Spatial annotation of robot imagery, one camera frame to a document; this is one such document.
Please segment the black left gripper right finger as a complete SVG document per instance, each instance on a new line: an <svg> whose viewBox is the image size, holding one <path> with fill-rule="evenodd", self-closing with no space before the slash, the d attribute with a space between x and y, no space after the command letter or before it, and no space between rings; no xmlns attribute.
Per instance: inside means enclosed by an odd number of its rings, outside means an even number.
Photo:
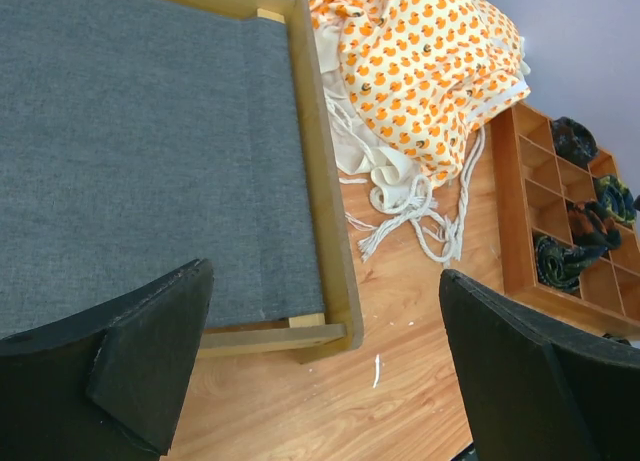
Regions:
<svg viewBox="0 0 640 461"><path fill-rule="evenodd" d="M453 269L439 302L472 434L462 460L636 460L639 351Z"/></svg>

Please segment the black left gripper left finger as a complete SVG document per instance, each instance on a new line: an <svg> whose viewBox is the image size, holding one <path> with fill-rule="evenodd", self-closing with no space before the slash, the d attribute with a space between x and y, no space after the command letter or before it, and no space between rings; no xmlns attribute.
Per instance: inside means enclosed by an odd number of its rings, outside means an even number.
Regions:
<svg viewBox="0 0 640 461"><path fill-rule="evenodd" d="M193 260L1 341L4 460L158 460L171 448L213 268Z"/></svg>

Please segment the duck print bed cover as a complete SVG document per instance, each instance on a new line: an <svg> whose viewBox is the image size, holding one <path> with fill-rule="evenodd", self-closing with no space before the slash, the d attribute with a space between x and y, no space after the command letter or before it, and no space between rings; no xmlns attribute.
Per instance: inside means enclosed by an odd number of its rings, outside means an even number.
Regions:
<svg viewBox="0 0 640 461"><path fill-rule="evenodd" d="M459 259L484 127L530 92L517 28L486 0L308 3L337 166L385 215L362 257L410 224Z"/></svg>

